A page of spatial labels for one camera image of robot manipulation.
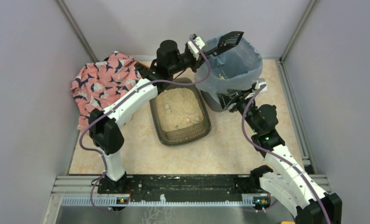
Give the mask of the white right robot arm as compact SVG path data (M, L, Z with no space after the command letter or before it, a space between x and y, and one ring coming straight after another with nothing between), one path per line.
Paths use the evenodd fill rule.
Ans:
M273 195L297 224L340 224L342 200L319 186L294 159L276 130L276 106L257 106L255 95L252 91L218 95L222 108L242 115L243 134L247 134L245 125L249 125L254 135L246 139L267 162L250 172L252 183Z

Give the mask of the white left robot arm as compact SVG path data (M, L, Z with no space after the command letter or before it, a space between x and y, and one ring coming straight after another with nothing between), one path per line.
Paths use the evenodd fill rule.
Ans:
M191 37L180 53L173 40L161 42L157 57L144 72L136 85L115 103L103 110L95 109L90 114L87 127L89 136L103 159L105 170L102 181L109 188L123 190L126 187L126 171L119 150L124 145L120 128L144 104L164 92L173 84L173 76L190 68L196 71L207 61L202 49L205 42L201 37Z

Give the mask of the black litter scoop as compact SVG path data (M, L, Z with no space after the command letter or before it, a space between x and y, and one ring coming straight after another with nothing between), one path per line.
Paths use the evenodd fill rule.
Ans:
M217 46L207 51L207 55L218 56L236 47L242 39L243 34L243 31L232 31L221 36L218 40Z

